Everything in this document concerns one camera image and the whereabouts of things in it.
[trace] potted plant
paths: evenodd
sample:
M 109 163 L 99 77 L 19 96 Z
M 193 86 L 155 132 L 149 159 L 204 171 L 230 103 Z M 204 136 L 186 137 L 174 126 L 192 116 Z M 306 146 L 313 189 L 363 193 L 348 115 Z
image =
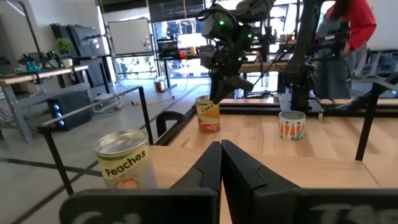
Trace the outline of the potted plant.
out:
M 69 49 L 72 46 L 72 42 L 68 38 L 58 38 L 57 48 L 61 54 L 62 63 L 65 68 L 73 66 L 73 60 L 69 57 Z

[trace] person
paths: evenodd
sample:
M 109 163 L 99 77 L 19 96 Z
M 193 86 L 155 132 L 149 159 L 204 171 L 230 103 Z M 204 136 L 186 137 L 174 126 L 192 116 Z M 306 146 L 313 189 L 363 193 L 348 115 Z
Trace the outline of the person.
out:
M 354 51 L 365 44 L 376 30 L 376 20 L 367 0 L 336 0 L 323 17 L 317 38 L 338 30 L 341 22 L 349 22 L 351 35 L 341 51 L 340 60 L 318 62 L 315 70 L 315 93 L 325 98 L 351 98 Z M 330 49 L 321 50 L 319 57 L 329 57 L 330 53 Z

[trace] whiteboard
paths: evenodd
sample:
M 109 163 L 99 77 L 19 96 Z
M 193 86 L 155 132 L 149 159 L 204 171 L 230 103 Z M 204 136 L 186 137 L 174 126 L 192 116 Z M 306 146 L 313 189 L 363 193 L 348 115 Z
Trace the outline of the whiteboard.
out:
M 398 50 L 398 29 L 395 21 L 398 0 L 374 0 L 371 4 L 377 28 L 368 41 L 370 50 Z
M 115 54 L 152 52 L 148 19 L 109 22 Z

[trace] red shirt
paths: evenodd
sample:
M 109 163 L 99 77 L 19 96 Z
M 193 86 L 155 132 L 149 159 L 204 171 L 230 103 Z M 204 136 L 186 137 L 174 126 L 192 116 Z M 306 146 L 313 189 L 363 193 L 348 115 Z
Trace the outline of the red shirt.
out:
M 351 10 L 341 20 L 350 22 L 351 37 L 348 43 L 351 46 L 351 50 L 356 50 L 372 37 L 376 30 L 376 20 L 366 0 L 350 1 L 352 2 Z M 332 12 L 333 6 L 326 13 L 327 16 L 330 16 Z

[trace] blue apron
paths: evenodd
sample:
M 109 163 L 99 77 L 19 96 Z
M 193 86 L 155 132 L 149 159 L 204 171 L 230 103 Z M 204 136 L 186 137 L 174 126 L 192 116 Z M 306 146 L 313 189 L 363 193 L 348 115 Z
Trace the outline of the blue apron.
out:
M 329 32 L 338 30 L 341 21 L 334 21 L 324 16 L 317 32 L 317 37 L 326 37 Z M 320 58 L 330 57 L 331 50 L 325 49 L 319 52 Z M 318 62 L 315 70 L 315 91 L 320 96 L 331 99 L 351 98 L 351 76 L 354 71 L 355 52 L 350 52 L 347 56 L 338 61 Z

